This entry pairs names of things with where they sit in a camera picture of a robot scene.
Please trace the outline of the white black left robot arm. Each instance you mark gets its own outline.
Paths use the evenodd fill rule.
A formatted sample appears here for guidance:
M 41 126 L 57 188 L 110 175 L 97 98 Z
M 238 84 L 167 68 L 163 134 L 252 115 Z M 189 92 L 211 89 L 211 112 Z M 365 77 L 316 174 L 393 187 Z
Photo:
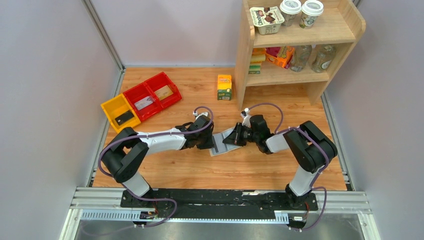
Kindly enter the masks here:
M 143 197 L 151 189 L 139 173 L 145 157 L 194 147 L 210 149 L 214 146 L 213 128 L 213 120 L 206 115 L 199 115 L 193 122 L 166 131 L 142 133 L 126 127 L 102 150 L 98 165 L 105 166 L 103 172 L 122 184 L 128 192 Z

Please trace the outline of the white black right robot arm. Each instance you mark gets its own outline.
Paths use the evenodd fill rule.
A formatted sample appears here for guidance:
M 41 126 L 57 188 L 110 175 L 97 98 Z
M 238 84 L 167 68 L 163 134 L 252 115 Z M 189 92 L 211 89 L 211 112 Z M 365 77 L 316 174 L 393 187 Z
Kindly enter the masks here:
M 238 122 L 222 142 L 239 147 L 255 143 L 267 155 L 291 150 L 299 165 L 293 179 L 285 187 L 287 200 L 292 206 L 306 200 L 318 176 L 338 155 L 336 145 L 312 121 L 280 133 L 271 133 L 261 114 L 249 115 L 243 122 Z

